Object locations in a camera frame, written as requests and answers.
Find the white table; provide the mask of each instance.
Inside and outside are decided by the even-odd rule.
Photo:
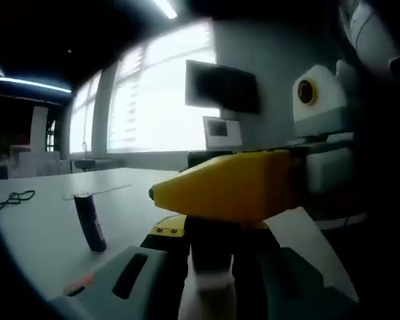
[[[106,263],[130,245],[140,245],[160,219],[173,213],[154,206],[149,188],[176,171],[120,168],[52,177],[0,181],[0,201],[11,192],[36,190],[30,201],[0,211],[0,230],[12,256],[28,280],[46,299]],[[129,187],[94,195],[107,250],[89,250],[77,218],[72,193]],[[281,246],[291,247],[333,285],[358,300],[349,276],[330,244],[302,208],[266,221]]]

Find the wall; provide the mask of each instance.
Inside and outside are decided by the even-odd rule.
[[[337,54],[325,39],[285,25],[216,21],[217,63],[254,73],[261,114],[237,114],[245,149],[278,147],[294,138],[291,90],[315,64],[335,71]]]
[[[31,121],[30,146],[33,152],[46,151],[47,108],[34,107]]]

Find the small bottle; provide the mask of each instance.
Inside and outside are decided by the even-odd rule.
[[[103,252],[107,244],[99,226],[93,195],[90,193],[75,195],[74,202],[87,244],[92,251]]]

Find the black cable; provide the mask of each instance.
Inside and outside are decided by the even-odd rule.
[[[26,190],[24,192],[18,193],[18,192],[12,192],[9,195],[9,198],[7,198],[6,201],[0,202],[0,210],[4,208],[6,205],[18,205],[22,203],[23,201],[28,201],[35,195],[35,190]]]

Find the window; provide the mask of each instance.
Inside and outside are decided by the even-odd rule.
[[[54,120],[51,124],[50,130],[47,132],[46,136],[46,151],[47,152],[54,152],[55,150],[55,122]]]
[[[75,97],[69,129],[70,153],[92,151],[93,111],[100,78],[101,73],[96,74],[80,88]]]
[[[206,149],[203,116],[220,112],[185,105],[185,64],[215,63],[211,34],[210,23],[196,23],[123,57],[109,108],[109,153]]]

